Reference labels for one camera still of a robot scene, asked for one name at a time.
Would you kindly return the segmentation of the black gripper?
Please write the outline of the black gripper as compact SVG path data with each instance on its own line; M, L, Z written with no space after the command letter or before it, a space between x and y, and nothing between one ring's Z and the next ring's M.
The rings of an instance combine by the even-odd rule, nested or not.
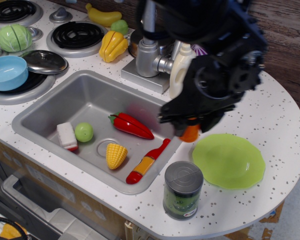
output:
M183 80L181 93L161 107L160 123L173 123L174 134L182 137L188 119L201 120L202 133L210 131L234 107L246 91L260 84L264 63L260 51L238 58L233 66L224 66L211 56L193 59Z

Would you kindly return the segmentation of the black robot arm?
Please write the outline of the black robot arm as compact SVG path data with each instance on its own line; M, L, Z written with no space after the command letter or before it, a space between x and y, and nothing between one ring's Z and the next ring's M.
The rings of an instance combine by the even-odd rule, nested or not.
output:
M181 93L161 107L158 120L171 123L181 137L189 126L202 132L213 128L225 112L234 109L246 91L260 84L268 44L249 1L156 0L163 16L163 31L147 26L145 0L139 1L136 22L150 40L171 37L204 48L192 59Z

